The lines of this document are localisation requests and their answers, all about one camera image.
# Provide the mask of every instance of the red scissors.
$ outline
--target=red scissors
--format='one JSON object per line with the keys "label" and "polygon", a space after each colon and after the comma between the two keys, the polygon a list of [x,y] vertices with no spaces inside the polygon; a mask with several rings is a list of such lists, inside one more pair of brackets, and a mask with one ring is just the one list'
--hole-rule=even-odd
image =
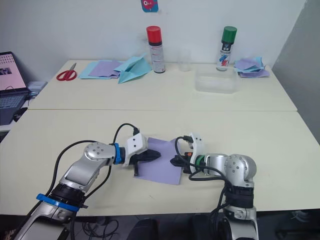
{"label": "red scissors", "polygon": [[71,81],[77,77],[77,72],[74,70],[76,67],[76,64],[73,64],[72,67],[67,70],[61,72],[58,76],[56,76],[56,79],[59,81]]}

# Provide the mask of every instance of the black cable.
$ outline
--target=black cable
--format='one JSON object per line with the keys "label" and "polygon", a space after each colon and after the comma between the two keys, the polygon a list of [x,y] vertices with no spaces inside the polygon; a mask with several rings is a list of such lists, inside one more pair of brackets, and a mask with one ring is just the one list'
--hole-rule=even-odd
{"label": "black cable", "polygon": [[74,212],[72,213],[71,223],[70,223],[70,239],[71,239],[71,240],[76,240],[76,237],[75,237],[75,222],[76,222],[76,216],[77,216],[77,212],[74,211]]}
{"label": "black cable", "polygon": [[118,133],[119,133],[120,129],[121,129],[123,126],[131,126],[131,127],[133,128],[133,135],[136,135],[136,134],[139,133],[139,129],[138,129],[136,126],[132,125],[131,123],[127,123],[127,122],[126,122],[126,123],[123,123],[123,124],[121,124],[121,125],[118,127],[118,129],[115,131],[114,138],[113,138],[113,142],[112,142],[113,144],[116,142]]}
{"label": "black cable", "polygon": [[[110,223],[112,222],[115,222],[116,223],[116,226],[115,228],[109,232],[109,233],[106,233],[107,231],[107,227],[109,226]],[[117,234],[116,231],[118,230],[119,228],[119,222],[118,220],[116,219],[113,219],[111,220],[103,229],[103,234],[100,235],[96,232],[96,228],[97,228],[97,225],[94,226],[94,228],[92,228],[90,226],[90,223],[86,222],[86,223],[82,223],[82,229],[83,229],[83,232],[85,235],[87,235],[88,237],[94,237],[94,238],[98,238],[98,239],[102,239],[104,240],[105,238],[107,237],[110,237],[109,240],[112,238],[113,235]]]}
{"label": "black cable", "polygon": [[232,183],[226,178],[226,176],[221,172],[219,171],[218,169],[214,168],[214,167],[210,167],[210,166],[202,166],[202,165],[196,165],[196,164],[193,164],[191,162],[188,162],[187,160],[185,160],[180,152],[179,152],[179,149],[178,149],[178,140],[179,139],[184,139],[183,136],[178,136],[175,141],[174,141],[174,148],[175,148],[175,151],[176,151],[176,154],[178,155],[178,157],[187,165],[189,166],[193,166],[195,168],[198,168],[198,169],[208,169],[208,170],[212,170],[212,171],[215,171],[217,172],[218,174],[220,174],[221,176],[217,176],[217,177],[203,177],[203,178],[199,178],[199,180],[197,180],[198,178],[192,178],[194,175],[196,175],[197,173],[200,173],[201,171],[200,170],[197,170],[196,172],[193,172],[191,173],[191,177],[189,176],[189,179],[191,181],[212,181],[212,180],[223,180],[225,182],[226,185],[228,185],[230,188],[231,188],[231,191],[233,192],[233,185]]}
{"label": "black cable", "polygon": [[58,167],[59,167],[59,162],[60,162],[60,159],[62,157],[62,155],[68,151],[70,148],[72,148],[73,146],[75,145],[78,145],[78,144],[82,144],[82,143],[96,143],[97,141],[93,141],[93,140],[82,140],[82,141],[76,141],[72,144],[70,144],[69,146],[67,146],[65,149],[63,149],[59,156],[56,158],[56,161],[55,161],[55,165],[54,165],[54,170],[53,170],[53,176],[52,176],[52,181],[51,181],[51,185],[49,187],[49,190],[46,192],[46,196],[49,196],[49,194],[51,193],[51,191],[54,189],[54,186],[55,186],[55,183],[56,183],[56,179],[57,179],[57,173],[58,173]]}
{"label": "black cable", "polygon": [[97,186],[95,189],[93,189],[89,194],[87,194],[86,196],[84,196],[84,199],[87,200],[92,194],[94,194],[99,188],[101,188],[101,186],[103,184],[106,183],[106,181],[108,180],[108,178],[110,177],[110,174],[111,174],[111,167],[112,166],[109,166],[109,170],[108,170],[108,173],[105,177],[105,179],[99,184],[99,186]]}
{"label": "black cable", "polygon": [[209,215],[209,230],[213,236],[215,236],[217,233],[217,218],[219,216],[219,210],[221,209],[221,206],[222,206],[221,203],[222,203],[222,199],[224,197],[225,191],[226,191],[226,187],[224,187],[220,193],[217,207],[213,211],[211,211],[211,213]]}
{"label": "black cable", "polygon": [[[126,123],[123,123],[123,124],[121,124],[121,125],[118,127],[118,129],[115,131],[115,134],[114,134],[114,137],[113,137],[113,141],[112,141],[113,144],[114,144],[114,143],[116,142],[116,140],[117,140],[117,136],[118,136],[118,133],[119,133],[120,129],[121,129],[122,127],[124,127],[124,126],[130,126],[130,127],[132,127],[132,128],[133,128],[133,135],[136,135],[136,134],[139,133],[139,129],[138,129],[136,126],[134,126],[133,124],[127,123],[127,122],[126,122]],[[106,181],[107,181],[108,178],[110,177],[111,167],[112,167],[112,166],[109,166],[108,173],[107,173],[105,179],[103,180],[103,182],[100,183],[100,185],[97,186],[94,190],[92,190],[89,194],[87,194],[87,195],[84,197],[84,199],[89,198],[89,197],[90,197],[92,194],[94,194],[103,184],[106,183]]]}
{"label": "black cable", "polygon": [[16,90],[13,86],[7,86],[4,90],[7,90],[8,88],[12,88],[16,92]]}

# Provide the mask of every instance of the spray can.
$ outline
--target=spray can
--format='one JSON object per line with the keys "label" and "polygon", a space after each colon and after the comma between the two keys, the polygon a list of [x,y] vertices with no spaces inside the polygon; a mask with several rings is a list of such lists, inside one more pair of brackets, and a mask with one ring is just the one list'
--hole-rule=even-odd
{"label": "spray can", "polygon": [[166,71],[164,50],[162,47],[161,29],[158,26],[148,26],[146,28],[148,42],[151,52],[152,68],[155,73]]}
{"label": "spray can", "polygon": [[222,46],[219,51],[219,57],[216,63],[216,69],[220,71],[227,70],[230,61],[232,45],[235,43],[237,29],[234,26],[225,26],[222,34]]}

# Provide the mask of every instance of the laptop screen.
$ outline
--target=laptop screen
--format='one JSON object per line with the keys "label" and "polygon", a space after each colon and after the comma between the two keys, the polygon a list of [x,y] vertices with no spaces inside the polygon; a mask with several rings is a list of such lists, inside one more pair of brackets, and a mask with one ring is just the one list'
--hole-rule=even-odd
{"label": "laptop screen", "polygon": [[0,91],[26,88],[12,54],[0,54]]}

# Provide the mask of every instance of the purple paper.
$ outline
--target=purple paper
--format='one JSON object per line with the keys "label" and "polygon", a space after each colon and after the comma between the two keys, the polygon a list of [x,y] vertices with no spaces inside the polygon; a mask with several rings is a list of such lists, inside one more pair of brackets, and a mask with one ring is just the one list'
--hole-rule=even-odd
{"label": "purple paper", "polygon": [[267,70],[260,70],[255,72],[239,72],[242,78],[262,78],[269,77],[270,73]]}
{"label": "purple paper", "polygon": [[249,69],[254,66],[260,67],[257,61],[251,58],[242,58],[241,60],[236,61],[234,64],[235,68],[242,70]]}
{"label": "purple paper", "polygon": [[95,68],[89,73],[89,76],[117,78],[120,72],[115,71],[114,69],[119,67],[121,64],[122,62],[118,62],[116,60],[99,61]]}
{"label": "purple paper", "polygon": [[148,138],[148,149],[161,153],[161,157],[149,162],[139,162],[137,179],[150,180],[157,183],[178,185],[181,177],[181,167],[173,166],[170,160],[175,157],[175,139],[164,141]]}

